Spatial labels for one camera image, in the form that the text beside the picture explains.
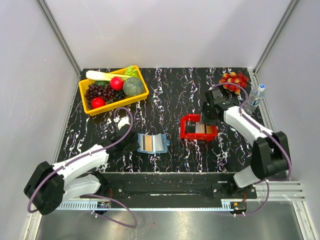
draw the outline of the yellow basket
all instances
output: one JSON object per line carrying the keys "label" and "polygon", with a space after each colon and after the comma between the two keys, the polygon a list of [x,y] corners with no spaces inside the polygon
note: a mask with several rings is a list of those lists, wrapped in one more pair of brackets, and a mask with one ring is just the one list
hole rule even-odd
{"label": "yellow basket", "polygon": [[[113,110],[113,109],[116,109],[116,108],[119,108],[119,107],[123,107],[125,105],[129,105],[129,104],[136,103],[136,102],[139,102],[141,100],[147,99],[147,96],[149,95],[149,90],[147,88],[145,80],[142,77],[138,66],[133,66],[133,68],[137,69],[139,77],[143,82],[143,86],[144,86],[143,93],[140,94],[140,95],[137,95],[137,96],[128,97],[128,98],[120,100],[120,101],[116,101],[116,102],[113,102],[113,103],[110,103],[110,104],[106,104],[105,106],[101,106],[101,107],[98,107],[98,108],[95,108],[95,109],[92,109],[92,110],[90,110],[88,108],[88,103],[87,103],[87,99],[85,97],[85,94],[86,94],[87,89],[89,88],[89,85],[94,83],[95,81],[94,80],[90,80],[90,79],[85,79],[85,80],[80,81],[79,82],[79,89],[80,89],[80,94],[81,94],[81,99],[82,99],[84,112],[86,114],[89,114],[90,116],[95,116],[95,115],[102,114],[104,112],[107,112],[107,111],[110,111],[110,110]],[[110,73],[111,74],[125,75],[126,69],[127,68],[122,68],[122,69],[119,69],[117,71],[113,71],[113,72],[110,72]]]}

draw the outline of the red grapes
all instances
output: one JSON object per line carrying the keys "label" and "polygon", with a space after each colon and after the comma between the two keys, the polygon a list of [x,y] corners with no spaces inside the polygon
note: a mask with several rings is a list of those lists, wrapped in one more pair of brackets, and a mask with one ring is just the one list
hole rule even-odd
{"label": "red grapes", "polygon": [[100,84],[92,83],[84,94],[88,107],[91,110],[92,99],[101,97],[106,103],[111,104],[125,99],[126,95],[123,90],[115,91],[109,84],[101,86]]}

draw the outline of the gray wall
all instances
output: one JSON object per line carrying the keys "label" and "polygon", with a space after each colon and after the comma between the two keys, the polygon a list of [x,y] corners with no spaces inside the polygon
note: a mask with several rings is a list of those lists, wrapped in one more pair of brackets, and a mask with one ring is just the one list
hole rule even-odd
{"label": "gray wall", "polygon": [[258,76],[277,130],[288,136],[299,180],[320,233],[320,1],[301,1]]}
{"label": "gray wall", "polygon": [[0,239],[19,240],[23,189],[53,161],[77,77],[36,1],[0,1]]}
{"label": "gray wall", "polygon": [[46,1],[81,68],[253,68],[290,2]]}

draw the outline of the water bottle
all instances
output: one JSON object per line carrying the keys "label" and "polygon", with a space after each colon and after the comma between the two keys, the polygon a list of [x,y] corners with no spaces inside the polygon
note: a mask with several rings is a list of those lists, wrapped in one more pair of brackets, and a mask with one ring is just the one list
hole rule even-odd
{"label": "water bottle", "polygon": [[243,106],[243,110],[247,114],[252,114],[256,110],[262,99],[264,99],[266,95],[265,88],[266,86],[264,84],[260,84],[258,87],[255,87],[251,90],[249,99]]}

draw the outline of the red container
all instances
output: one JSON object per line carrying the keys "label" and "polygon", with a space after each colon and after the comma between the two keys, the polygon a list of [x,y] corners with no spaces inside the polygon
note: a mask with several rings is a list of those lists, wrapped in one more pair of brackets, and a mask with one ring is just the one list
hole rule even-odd
{"label": "red container", "polygon": [[199,114],[188,114],[181,118],[180,123],[180,139],[187,139],[187,140],[198,140],[198,141],[212,141],[217,135],[218,130],[217,126],[212,126],[212,133],[186,133],[186,122],[200,122],[201,115]]}

